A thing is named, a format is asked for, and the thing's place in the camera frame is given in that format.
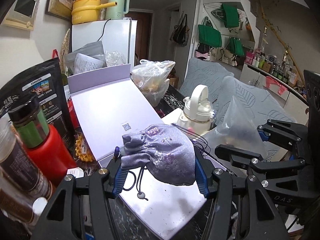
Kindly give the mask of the blue leaf cushion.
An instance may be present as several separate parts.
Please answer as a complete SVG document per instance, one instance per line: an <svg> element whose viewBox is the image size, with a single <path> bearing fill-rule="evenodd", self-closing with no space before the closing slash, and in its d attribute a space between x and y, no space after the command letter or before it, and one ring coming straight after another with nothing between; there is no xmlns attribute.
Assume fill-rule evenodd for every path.
<svg viewBox="0 0 320 240"><path fill-rule="evenodd" d="M234 77L226 76L223 78L218 97L214 103L217 125L223 121L233 96L241 102L249 120L253 122L256 128L266 124L269 119L296 122L296 119L285 112L268 91L247 85ZM280 147L266 141L263 143L267 151L265 159L271 160Z"/></svg>
<svg viewBox="0 0 320 240"><path fill-rule="evenodd" d="M234 77L234 74L217 62L193 57L188 62L187 75L179 92L183 96L191 96L196 86L205 85L208 87L208 99L213 102L218 97L221 83L226 76Z"/></svg>

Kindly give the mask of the dark brown door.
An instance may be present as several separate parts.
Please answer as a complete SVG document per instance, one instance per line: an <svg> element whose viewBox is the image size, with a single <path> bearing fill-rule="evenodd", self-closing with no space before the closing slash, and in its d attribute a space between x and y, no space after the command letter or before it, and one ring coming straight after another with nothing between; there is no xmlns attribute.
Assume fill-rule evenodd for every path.
<svg viewBox="0 0 320 240"><path fill-rule="evenodd" d="M129 12L127 17L137 21L135 55L139 60L147 60L149 58L152 13L133 11Z"/></svg>

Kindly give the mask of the large green tote bag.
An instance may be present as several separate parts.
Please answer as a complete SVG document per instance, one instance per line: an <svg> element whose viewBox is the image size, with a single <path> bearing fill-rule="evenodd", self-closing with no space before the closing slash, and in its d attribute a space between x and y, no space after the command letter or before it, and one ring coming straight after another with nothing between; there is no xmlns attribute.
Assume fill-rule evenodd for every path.
<svg viewBox="0 0 320 240"><path fill-rule="evenodd" d="M222 46L221 33L213 27L208 16L198 25L198 31L200 43L212 48L220 48Z"/></svg>

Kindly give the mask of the dark hanging handbag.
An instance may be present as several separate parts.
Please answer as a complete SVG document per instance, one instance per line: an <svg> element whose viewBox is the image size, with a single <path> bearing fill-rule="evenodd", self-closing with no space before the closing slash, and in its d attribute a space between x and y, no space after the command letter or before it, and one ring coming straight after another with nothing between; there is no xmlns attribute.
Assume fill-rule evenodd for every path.
<svg viewBox="0 0 320 240"><path fill-rule="evenodd" d="M179 46L185 47L189 40L188 15L183 13L179 19L178 25L174 26L174 30L170 36L170 41Z"/></svg>

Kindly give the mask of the rear blue leaf cushion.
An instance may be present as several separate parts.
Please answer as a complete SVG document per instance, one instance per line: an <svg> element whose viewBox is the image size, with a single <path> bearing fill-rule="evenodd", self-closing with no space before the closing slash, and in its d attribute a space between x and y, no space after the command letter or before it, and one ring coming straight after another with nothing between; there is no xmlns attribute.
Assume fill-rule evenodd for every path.
<svg viewBox="0 0 320 240"><path fill-rule="evenodd" d="M187 75L179 92L183 96L191 96L196 86L205 85L208 87L208 99L213 102L218 97L221 83L226 76L234 77L234 74L217 62L193 57L188 62Z"/></svg>

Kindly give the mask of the green lidded spice jar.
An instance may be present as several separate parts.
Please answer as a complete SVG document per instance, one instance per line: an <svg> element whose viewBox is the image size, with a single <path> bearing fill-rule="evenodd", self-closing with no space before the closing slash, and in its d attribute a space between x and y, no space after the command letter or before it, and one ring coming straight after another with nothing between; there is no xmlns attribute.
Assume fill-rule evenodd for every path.
<svg viewBox="0 0 320 240"><path fill-rule="evenodd" d="M10 106L8 115L27 148L35 148L47 139L50 130L36 94L16 100Z"/></svg>

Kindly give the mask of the front blue leaf cushion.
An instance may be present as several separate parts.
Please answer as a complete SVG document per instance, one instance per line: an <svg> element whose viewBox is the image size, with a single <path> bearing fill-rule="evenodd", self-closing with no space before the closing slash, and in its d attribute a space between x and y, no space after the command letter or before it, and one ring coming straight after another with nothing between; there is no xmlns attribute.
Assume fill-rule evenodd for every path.
<svg viewBox="0 0 320 240"><path fill-rule="evenodd" d="M247 85L234 77L226 76L223 78L218 97L214 103L217 125L223 121L233 96L241 102L249 120L253 122L256 128L266 124L269 119L296 122L296 119L285 112L268 91ZM265 159L271 160L280 147L266 141L263 143L267 151Z"/></svg>

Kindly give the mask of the upper green tote bag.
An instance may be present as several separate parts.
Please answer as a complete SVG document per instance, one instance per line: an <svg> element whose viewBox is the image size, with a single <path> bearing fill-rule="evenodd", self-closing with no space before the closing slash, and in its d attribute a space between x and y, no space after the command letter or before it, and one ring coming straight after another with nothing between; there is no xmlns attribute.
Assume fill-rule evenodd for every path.
<svg viewBox="0 0 320 240"><path fill-rule="evenodd" d="M239 14L236 7L222 3L223 22L226 28L236 28L239 26Z"/></svg>

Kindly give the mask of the white mini fridge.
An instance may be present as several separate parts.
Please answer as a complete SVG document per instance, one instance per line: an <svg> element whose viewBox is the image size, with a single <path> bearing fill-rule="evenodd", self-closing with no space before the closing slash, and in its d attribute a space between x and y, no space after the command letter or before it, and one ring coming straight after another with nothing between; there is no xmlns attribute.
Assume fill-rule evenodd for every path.
<svg viewBox="0 0 320 240"><path fill-rule="evenodd" d="M125 56L126 63L135 63L136 20L95 21L72 26L72 50L101 41L104 51L118 51Z"/></svg>

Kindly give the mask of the wall intercom panel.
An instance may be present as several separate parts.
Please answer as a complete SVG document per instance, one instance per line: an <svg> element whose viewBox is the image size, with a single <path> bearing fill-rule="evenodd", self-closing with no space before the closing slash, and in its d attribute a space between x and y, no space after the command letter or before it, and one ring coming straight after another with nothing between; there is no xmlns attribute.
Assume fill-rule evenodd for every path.
<svg viewBox="0 0 320 240"><path fill-rule="evenodd" d="M16 0L1 25L33 31L40 0Z"/></svg>

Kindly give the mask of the lavender drawstring pouch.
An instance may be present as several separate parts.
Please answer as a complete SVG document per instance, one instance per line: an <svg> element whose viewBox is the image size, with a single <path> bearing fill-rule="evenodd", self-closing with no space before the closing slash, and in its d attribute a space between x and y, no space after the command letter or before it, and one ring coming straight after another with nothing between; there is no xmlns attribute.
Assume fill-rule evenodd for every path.
<svg viewBox="0 0 320 240"><path fill-rule="evenodd" d="M113 157L121 157L123 169L146 168L158 181L191 186L197 183L195 151L203 151L184 132L177 125L155 124L138 133L125 134L123 149L116 147Z"/></svg>

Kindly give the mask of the cream cinnamoroll water bottle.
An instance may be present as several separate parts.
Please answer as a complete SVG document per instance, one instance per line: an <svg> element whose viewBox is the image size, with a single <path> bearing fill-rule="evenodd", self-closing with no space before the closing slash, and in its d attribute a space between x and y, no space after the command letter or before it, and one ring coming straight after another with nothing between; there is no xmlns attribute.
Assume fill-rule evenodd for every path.
<svg viewBox="0 0 320 240"><path fill-rule="evenodd" d="M212 103L208 99L208 87L196 86L191 96L185 97L183 102L184 108L176 124L198 135L207 133L216 120Z"/></svg>

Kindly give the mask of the clear plastic zip bag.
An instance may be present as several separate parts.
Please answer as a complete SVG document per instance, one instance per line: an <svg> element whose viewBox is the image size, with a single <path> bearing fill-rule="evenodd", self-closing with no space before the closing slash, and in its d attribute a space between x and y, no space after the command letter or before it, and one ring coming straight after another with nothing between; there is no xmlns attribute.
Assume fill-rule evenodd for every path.
<svg viewBox="0 0 320 240"><path fill-rule="evenodd" d="M214 129L204 135L210 146L211 153L219 145L232 146L242 150L247 150L267 157L265 145L254 126L249 120L241 102L233 96L224 119Z"/></svg>

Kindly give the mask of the brown powder jar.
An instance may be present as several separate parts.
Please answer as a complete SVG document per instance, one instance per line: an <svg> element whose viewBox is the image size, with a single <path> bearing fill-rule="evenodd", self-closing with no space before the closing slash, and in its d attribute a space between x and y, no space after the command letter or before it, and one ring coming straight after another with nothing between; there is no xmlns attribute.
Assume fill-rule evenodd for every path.
<svg viewBox="0 0 320 240"><path fill-rule="evenodd" d="M11 183L33 199L49 199L54 187L29 158L7 119L1 119L1 171Z"/></svg>

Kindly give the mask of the red lidded bottle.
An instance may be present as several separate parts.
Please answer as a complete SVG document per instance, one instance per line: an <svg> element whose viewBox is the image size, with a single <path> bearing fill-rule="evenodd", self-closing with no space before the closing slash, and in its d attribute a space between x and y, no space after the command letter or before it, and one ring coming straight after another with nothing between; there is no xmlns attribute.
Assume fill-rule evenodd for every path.
<svg viewBox="0 0 320 240"><path fill-rule="evenodd" d="M44 142L34 148L23 147L43 175L55 187L58 187L67 174L67 170L76 168L77 165L56 128L53 125L48 126L50 132Z"/></svg>

